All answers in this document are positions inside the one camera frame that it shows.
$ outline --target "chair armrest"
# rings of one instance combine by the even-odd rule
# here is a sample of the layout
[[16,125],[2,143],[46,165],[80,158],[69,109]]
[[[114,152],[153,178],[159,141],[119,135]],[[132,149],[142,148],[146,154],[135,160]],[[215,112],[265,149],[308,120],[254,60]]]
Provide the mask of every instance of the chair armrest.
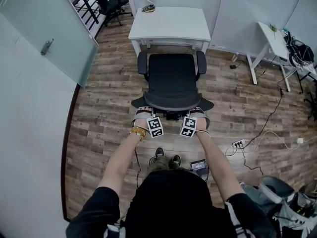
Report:
[[196,57],[197,57],[197,67],[198,67],[197,74],[198,73],[205,74],[207,72],[207,62],[206,62],[206,56],[205,56],[204,52],[197,51]]
[[139,74],[144,75],[148,73],[147,56],[148,54],[145,51],[139,52],[139,56],[138,56],[138,73]]

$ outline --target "black chair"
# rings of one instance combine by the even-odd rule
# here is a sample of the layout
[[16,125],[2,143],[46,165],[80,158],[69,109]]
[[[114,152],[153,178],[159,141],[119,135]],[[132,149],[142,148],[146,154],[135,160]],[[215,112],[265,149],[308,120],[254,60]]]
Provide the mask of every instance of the black chair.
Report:
[[130,12],[124,12],[122,7],[126,5],[129,0],[96,0],[99,5],[99,12],[106,16],[104,25],[107,26],[107,23],[116,18],[119,22],[119,25],[122,26],[123,24],[120,22],[119,15],[130,14]]
[[151,106],[167,120],[178,120],[194,107],[203,111],[212,109],[213,103],[204,99],[196,86],[200,75],[207,71],[206,57],[202,51],[197,51],[196,55],[197,74],[193,55],[150,55],[147,66],[147,53],[140,52],[138,73],[148,81],[149,91],[131,104],[136,108]]

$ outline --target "gold watch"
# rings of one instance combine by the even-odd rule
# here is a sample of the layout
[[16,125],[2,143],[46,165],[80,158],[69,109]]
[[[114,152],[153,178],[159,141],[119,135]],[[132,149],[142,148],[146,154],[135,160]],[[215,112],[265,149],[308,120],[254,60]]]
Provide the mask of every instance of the gold watch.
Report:
[[143,138],[144,138],[145,135],[146,135],[145,130],[144,130],[143,128],[140,128],[140,127],[133,127],[133,128],[131,129],[130,134],[133,133],[133,132],[136,133],[138,136],[141,137],[140,141],[142,141]]

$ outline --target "black shirt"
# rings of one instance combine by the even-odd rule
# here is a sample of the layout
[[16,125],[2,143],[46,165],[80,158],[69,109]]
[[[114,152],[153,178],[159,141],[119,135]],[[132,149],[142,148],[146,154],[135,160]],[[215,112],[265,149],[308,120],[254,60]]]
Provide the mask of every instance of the black shirt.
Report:
[[[270,225],[246,194],[228,201],[244,228]],[[102,238],[107,224],[114,224],[119,215],[118,195],[110,188],[97,188],[69,224],[66,236]],[[136,191],[124,226],[127,238],[236,237],[228,211],[212,206],[205,181],[183,170],[150,173]]]

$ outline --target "white desk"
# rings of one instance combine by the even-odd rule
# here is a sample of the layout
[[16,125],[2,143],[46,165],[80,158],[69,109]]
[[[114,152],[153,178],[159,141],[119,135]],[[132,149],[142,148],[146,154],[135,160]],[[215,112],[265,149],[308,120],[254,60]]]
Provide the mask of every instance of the white desk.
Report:
[[[250,55],[247,54],[247,59],[248,59],[248,63],[249,63],[249,67],[250,67],[250,71],[252,75],[252,80],[254,84],[258,83],[254,69],[259,64],[259,62],[264,58],[269,48],[271,48],[272,52],[277,57],[284,58],[287,60],[288,60],[288,53],[289,53],[286,48],[286,42],[283,38],[281,31],[273,32],[268,25],[263,24],[261,22],[258,22],[258,24],[267,39],[267,43],[264,45],[263,49],[261,50],[261,52],[259,53],[259,55],[253,62],[251,61]],[[281,69],[282,69],[283,77],[285,78],[286,77],[285,70],[282,65],[281,65]]]
[[138,9],[129,39],[137,56],[141,51],[139,41],[150,48],[153,39],[187,39],[192,40],[192,49],[200,41],[205,53],[211,40],[203,10],[187,7],[156,7],[154,12]]
[[[284,37],[281,33],[281,31],[277,31],[277,32],[273,32],[270,27],[264,23],[258,22],[260,28],[262,29],[266,39],[267,39],[267,43],[265,44],[265,46],[263,47],[263,49],[261,50],[260,54],[257,56],[257,58],[252,62],[250,56],[247,54],[247,59],[248,59],[248,63],[249,63],[249,67],[250,67],[250,71],[251,71],[251,75],[252,75],[252,80],[254,84],[257,84],[257,78],[255,75],[255,67],[259,64],[259,62],[264,58],[264,56],[266,55],[266,53],[268,52],[268,49],[271,48],[272,52],[280,58],[284,58],[286,60],[288,60],[288,49],[286,47],[286,42],[284,40]],[[307,74],[300,79],[297,73],[297,77],[298,80],[301,84],[301,81],[306,78],[307,76],[310,76],[310,74],[313,74],[316,76],[316,72],[315,69],[313,67],[312,64],[310,64],[310,66],[303,66],[303,67],[298,67],[298,68],[294,68],[292,69],[287,75],[285,73],[284,67],[283,65],[280,63],[280,67],[282,70],[282,74],[283,74],[283,78],[286,84],[286,89],[288,92],[291,91],[290,87],[289,87],[289,83],[288,83],[288,77],[291,76],[292,74],[294,74],[295,72],[297,73],[298,70],[302,70],[305,71]]]

